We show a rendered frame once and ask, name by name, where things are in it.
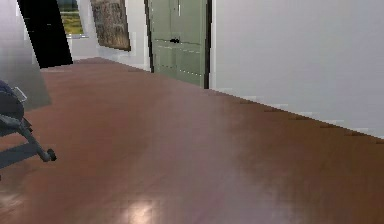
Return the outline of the green room door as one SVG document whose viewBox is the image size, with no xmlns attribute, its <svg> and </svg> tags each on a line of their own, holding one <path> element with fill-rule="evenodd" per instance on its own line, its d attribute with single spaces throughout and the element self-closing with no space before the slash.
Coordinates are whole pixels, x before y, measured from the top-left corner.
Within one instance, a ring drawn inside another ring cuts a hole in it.
<svg viewBox="0 0 384 224">
<path fill-rule="evenodd" d="M 151 71 L 208 89 L 212 0 L 144 2 Z"/>
</svg>

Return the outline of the window with green view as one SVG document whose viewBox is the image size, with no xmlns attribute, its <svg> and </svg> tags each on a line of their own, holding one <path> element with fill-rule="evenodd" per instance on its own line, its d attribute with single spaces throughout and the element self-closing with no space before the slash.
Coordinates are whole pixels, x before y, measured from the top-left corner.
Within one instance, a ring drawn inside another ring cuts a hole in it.
<svg viewBox="0 0 384 224">
<path fill-rule="evenodd" d="M 57 0 L 62 23 L 69 38 L 85 37 L 78 0 Z"/>
</svg>

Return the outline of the black tall cabinet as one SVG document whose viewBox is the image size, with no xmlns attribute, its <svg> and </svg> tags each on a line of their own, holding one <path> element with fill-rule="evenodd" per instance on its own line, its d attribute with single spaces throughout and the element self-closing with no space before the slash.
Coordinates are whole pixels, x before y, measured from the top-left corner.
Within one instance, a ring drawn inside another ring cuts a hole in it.
<svg viewBox="0 0 384 224">
<path fill-rule="evenodd" d="M 17 0 L 40 68 L 73 63 L 57 0 Z"/>
</svg>

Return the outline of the brown framed wall picture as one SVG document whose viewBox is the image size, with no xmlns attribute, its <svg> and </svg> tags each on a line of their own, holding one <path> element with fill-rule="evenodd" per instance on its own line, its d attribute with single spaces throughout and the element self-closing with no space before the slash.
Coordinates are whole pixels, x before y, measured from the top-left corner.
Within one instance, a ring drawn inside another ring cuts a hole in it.
<svg viewBox="0 0 384 224">
<path fill-rule="evenodd" d="M 98 44 L 130 51 L 125 0 L 90 0 Z"/>
</svg>

